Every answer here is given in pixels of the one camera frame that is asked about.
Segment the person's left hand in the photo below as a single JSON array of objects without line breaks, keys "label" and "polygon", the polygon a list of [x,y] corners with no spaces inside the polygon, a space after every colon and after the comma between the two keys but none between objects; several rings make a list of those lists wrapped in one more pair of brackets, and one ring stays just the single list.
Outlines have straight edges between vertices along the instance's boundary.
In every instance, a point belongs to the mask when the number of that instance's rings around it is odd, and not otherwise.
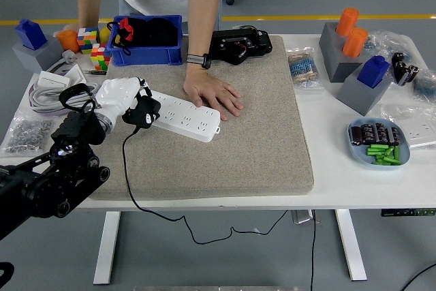
[{"label": "person's left hand", "polygon": [[240,93],[232,85],[211,76],[198,64],[187,64],[183,89],[196,107],[206,102],[219,112],[222,121],[228,120],[224,109],[235,117],[239,117],[243,109]]}]

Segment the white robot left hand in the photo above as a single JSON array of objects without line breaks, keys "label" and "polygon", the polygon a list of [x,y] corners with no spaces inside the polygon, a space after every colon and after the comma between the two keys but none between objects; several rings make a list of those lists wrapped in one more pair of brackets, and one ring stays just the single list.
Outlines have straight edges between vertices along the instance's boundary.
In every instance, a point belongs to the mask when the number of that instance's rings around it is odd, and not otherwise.
[{"label": "white robot left hand", "polygon": [[148,129],[160,117],[161,104],[152,98],[152,92],[144,79],[115,78],[105,80],[97,95],[95,114],[109,134],[116,120],[122,120],[139,128]]}]

